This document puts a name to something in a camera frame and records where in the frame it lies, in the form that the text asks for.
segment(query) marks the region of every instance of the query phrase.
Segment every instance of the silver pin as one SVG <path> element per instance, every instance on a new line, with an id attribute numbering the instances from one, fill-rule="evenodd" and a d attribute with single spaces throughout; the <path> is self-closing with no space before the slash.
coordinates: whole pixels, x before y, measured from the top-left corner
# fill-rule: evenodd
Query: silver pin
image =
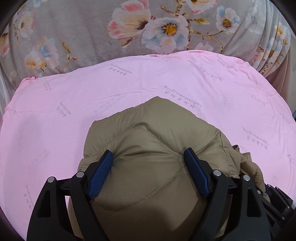
<path id="1" fill-rule="evenodd" d="M 248 176 L 248 175 L 244 175 L 243 179 L 247 182 L 251 180 L 250 176 Z"/>
<path id="2" fill-rule="evenodd" d="M 221 173 L 219 170 L 214 170 L 214 171 L 213 171 L 213 174 L 214 174 L 215 176 L 219 177 L 219 176 L 221 176 L 222 173 Z"/>
<path id="3" fill-rule="evenodd" d="M 52 183 L 52 182 L 54 181 L 54 177 L 49 177 L 49 178 L 47 179 L 47 181 L 48 181 L 49 183 Z"/>
<path id="4" fill-rule="evenodd" d="M 83 176 L 84 176 L 84 172 L 77 172 L 77 173 L 76 173 L 76 176 L 79 177 L 79 178 L 80 178 L 80 177 L 83 177 Z"/>

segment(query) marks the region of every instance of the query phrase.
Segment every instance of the pink sheet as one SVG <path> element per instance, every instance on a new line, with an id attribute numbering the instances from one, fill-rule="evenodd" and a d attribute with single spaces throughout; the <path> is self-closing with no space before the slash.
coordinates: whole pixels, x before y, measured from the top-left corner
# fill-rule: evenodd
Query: pink sheet
<path id="1" fill-rule="evenodd" d="M 251 152 L 266 183 L 296 199 L 296 123 L 285 101 L 247 62 L 199 50 L 126 57 L 24 79 L 7 106 L 0 205 L 24 239 L 46 179 L 76 173 L 92 122 L 155 96 L 219 128 L 232 145 Z"/>

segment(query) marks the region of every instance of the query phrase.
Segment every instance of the gray floral blanket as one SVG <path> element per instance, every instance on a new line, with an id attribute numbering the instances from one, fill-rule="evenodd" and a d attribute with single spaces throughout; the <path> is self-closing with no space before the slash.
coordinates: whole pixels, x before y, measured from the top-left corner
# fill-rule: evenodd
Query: gray floral blanket
<path id="1" fill-rule="evenodd" d="M 14 88 L 25 77 L 191 49 L 241 58 L 267 76 L 290 41 L 269 0 L 29 0 L 0 37 L 0 63 Z"/>

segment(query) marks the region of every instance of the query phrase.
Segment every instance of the ribbed blue pad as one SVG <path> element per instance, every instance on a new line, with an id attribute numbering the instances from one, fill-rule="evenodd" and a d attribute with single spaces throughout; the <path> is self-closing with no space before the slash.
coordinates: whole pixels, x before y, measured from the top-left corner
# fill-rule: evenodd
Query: ribbed blue pad
<path id="1" fill-rule="evenodd" d="M 201 166 L 198 164 L 195 156 L 191 153 L 189 149 L 184 152 L 184 161 L 188 168 L 188 171 L 193 179 L 199 194 L 208 197 L 210 195 L 209 180 L 202 170 Z"/>
<path id="2" fill-rule="evenodd" d="M 100 193 L 103 184 L 110 172 L 111 166 L 113 164 L 113 153 L 108 151 L 104 159 L 101 161 L 98 169 L 95 171 L 94 175 L 89 181 L 89 190 L 87 196 L 89 199 L 93 199 Z"/>

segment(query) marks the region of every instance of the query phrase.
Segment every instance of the metal bolt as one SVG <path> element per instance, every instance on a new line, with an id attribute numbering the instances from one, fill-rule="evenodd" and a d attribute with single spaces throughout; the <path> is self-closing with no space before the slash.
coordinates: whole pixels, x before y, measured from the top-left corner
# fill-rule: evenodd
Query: metal bolt
<path id="1" fill-rule="evenodd" d="M 48 181 L 49 183 L 52 183 L 52 182 L 54 181 L 54 177 L 49 177 L 49 178 L 47 179 L 47 181 Z"/>
<path id="2" fill-rule="evenodd" d="M 221 173 L 219 170 L 214 170 L 214 171 L 213 171 L 213 174 L 214 174 L 215 176 L 219 177 L 219 176 L 221 176 L 222 173 Z"/>
<path id="3" fill-rule="evenodd" d="M 79 178 L 80 178 L 80 177 L 83 177 L 83 176 L 84 176 L 84 172 L 77 172 L 77 173 L 76 173 L 76 176 L 79 177 Z"/>
<path id="4" fill-rule="evenodd" d="M 244 176 L 243 176 L 243 179 L 244 179 L 245 181 L 250 181 L 250 180 L 251 180 L 250 176 L 248 176 L 248 175 L 244 175 Z"/>

